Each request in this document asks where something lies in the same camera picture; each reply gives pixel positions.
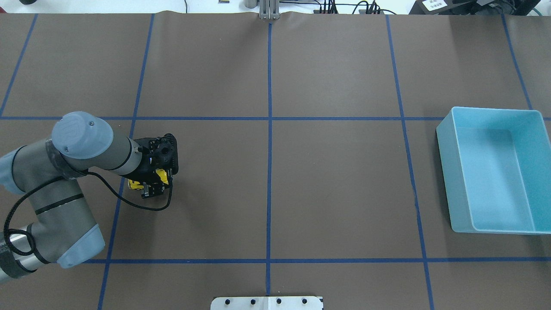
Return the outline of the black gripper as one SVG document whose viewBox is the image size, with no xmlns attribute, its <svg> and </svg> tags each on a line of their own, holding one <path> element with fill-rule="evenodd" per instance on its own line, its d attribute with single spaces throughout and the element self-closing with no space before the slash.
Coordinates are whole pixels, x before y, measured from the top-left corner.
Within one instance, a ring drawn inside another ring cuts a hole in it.
<svg viewBox="0 0 551 310">
<path fill-rule="evenodd" d="M 156 169 L 163 169 L 171 179 L 179 170 L 177 139 L 171 133 L 156 138 L 146 137 L 134 140 L 138 147 L 139 163 L 137 167 L 125 175 L 125 178 L 144 182 L 141 198 L 153 198 L 160 195 L 160 178 L 155 174 Z M 173 194 L 173 182 L 163 183 L 163 195 Z"/>
</svg>

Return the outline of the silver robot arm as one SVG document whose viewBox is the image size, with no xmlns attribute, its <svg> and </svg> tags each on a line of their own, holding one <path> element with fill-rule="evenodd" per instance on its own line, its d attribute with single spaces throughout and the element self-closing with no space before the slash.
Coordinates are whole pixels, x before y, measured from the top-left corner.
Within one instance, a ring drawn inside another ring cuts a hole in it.
<svg viewBox="0 0 551 310">
<path fill-rule="evenodd" d="M 98 255 L 104 237 L 81 190 L 78 178 L 98 178 L 110 171 L 136 185 L 142 198 L 173 194 L 177 174 L 177 140 L 131 139 L 102 118 L 77 111 L 63 116 L 46 139 L 15 149 L 1 158 L 1 185 L 20 196 L 1 227 L 1 283 L 18 280 L 51 263 L 68 269 Z"/>
</svg>

